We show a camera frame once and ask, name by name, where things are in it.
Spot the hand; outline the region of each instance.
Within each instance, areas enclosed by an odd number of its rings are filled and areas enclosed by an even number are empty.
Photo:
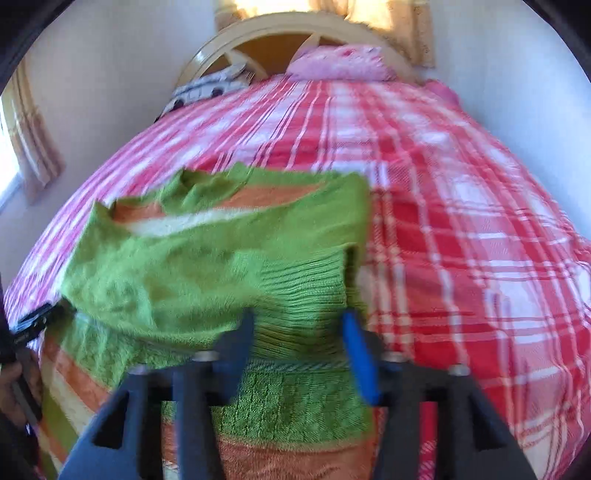
[[[39,358],[37,354],[29,350],[32,358],[30,372],[28,373],[27,382],[31,393],[35,400],[41,404],[41,396],[43,391],[43,383],[41,382],[41,370],[39,369]],[[0,369],[0,411],[6,415],[8,420],[13,422],[17,427],[24,428],[27,425],[27,418],[22,411],[21,406],[17,403],[10,384],[20,377],[22,373],[22,366],[19,363],[2,365]]]

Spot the green sweater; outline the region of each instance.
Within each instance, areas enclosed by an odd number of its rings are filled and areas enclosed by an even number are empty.
[[[291,197],[307,189],[279,205],[259,198],[245,210],[232,203],[270,187]],[[140,236],[113,220],[117,207],[154,205],[166,217],[211,209],[240,215],[166,236]],[[95,204],[61,290],[106,328],[187,351],[208,348],[236,326],[244,307],[254,307],[255,355],[326,357],[342,351],[339,312],[361,306],[355,275],[369,208],[367,183],[357,174],[243,164],[214,175],[182,170],[144,197]]]

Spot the bedspread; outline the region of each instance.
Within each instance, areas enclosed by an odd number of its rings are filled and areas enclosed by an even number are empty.
[[[538,477],[560,476],[591,431],[590,245],[499,141],[410,85],[274,77],[165,116],[51,221],[7,291],[10,319],[56,298],[94,200],[238,161],[365,175],[369,327],[419,364],[469,365]],[[432,432],[422,478],[434,448]]]

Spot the headboard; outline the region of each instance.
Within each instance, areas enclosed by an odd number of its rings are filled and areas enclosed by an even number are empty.
[[[382,47],[384,60],[398,78],[417,83],[412,65],[379,35],[362,24],[354,24],[327,12],[286,12],[261,15],[224,28],[193,57],[177,86],[231,64],[246,62],[256,81],[285,73],[303,44],[345,45],[363,43]]]

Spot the white wall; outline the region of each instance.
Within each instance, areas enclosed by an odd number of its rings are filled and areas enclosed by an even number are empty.
[[[76,0],[27,54],[33,97],[66,163],[36,205],[0,212],[6,285],[70,195],[149,126],[185,64],[215,34],[211,0]]]
[[[591,238],[591,83],[522,0],[431,0],[437,76]]]

